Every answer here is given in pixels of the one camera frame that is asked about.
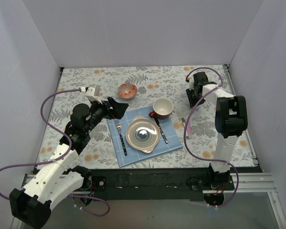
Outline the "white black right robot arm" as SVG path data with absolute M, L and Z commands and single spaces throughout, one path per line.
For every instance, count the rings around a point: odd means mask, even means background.
M 234 146 L 247 129 L 247 109 L 244 96 L 227 93 L 215 82 L 208 80 L 206 73 L 198 72 L 192 78 L 186 77 L 189 88 L 186 94 L 191 108 L 204 103 L 205 99 L 215 105 L 215 128 L 217 144 L 215 155 L 205 175 L 187 180 L 189 186 L 198 190 L 204 187 L 218 189 L 230 181 L 230 165 Z

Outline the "white green-tipped marker pen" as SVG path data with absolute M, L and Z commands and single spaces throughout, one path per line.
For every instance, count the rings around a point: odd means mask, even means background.
M 182 117 L 182 124 L 183 124 L 184 130 L 185 130 L 185 133 L 186 133 L 186 138 L 189 139 L 189 135 L 188 135 L 187 128 L 185 125 L 185 119 L 183 117 Z

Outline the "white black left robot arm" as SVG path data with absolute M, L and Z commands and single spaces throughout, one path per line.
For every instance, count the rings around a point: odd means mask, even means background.
M 128 108 L 108 97 L 106 101 L 93 101 L 90 105 L 76 105 L 49 163 L 20 190 L 9 195 L 12 215 L 34 229 L 41 229 L 54 207 L 73 191 L 88 190 L 92 185 L 89 169 L 76 166 L 64 179 L 60 176 L 79 156 L 90 141 L 90 132 L 102 119 L 121 119 Z

